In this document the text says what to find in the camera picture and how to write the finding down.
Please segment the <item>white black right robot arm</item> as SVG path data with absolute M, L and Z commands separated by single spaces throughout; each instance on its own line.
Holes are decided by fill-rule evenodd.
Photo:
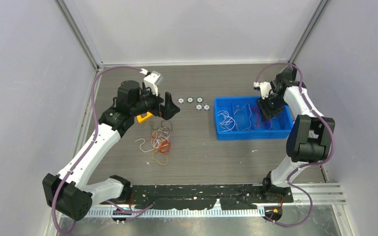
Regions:
M 331 150 L 335 121 L 314 106 L 304 82 L 296 80 L 297 72 L 298 69 L 286 68 L 271 82 L 253 84 L 261 93 L 256 103 L 263 121 L 275 118 L 285 106 L 295 116 L 286 142 L 286 157 L 262 181 L 261 197 L 267 202 L 286 197 L 292 181 L 304 169 L 326 160 Z

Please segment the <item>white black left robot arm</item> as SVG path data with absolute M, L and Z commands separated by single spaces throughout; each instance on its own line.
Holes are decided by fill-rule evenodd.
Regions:
M 113 175 L 96 184 L 88 184 L 88 181 L 107 152 L 134 125 L 135 118 L 147 112 L 169 120 L 180 112 L 180 108 L 173 102 L 171 93 L 165 92 L 161 97 L 147 82 L 122 82 L 113 104 L 101 114 L 85 145 L 56 175 L 44 177 L 42 184 L 47 205 L 80 221 L 92 206 L 107 200 L 127 203 L 132 190 L 128 180 Z

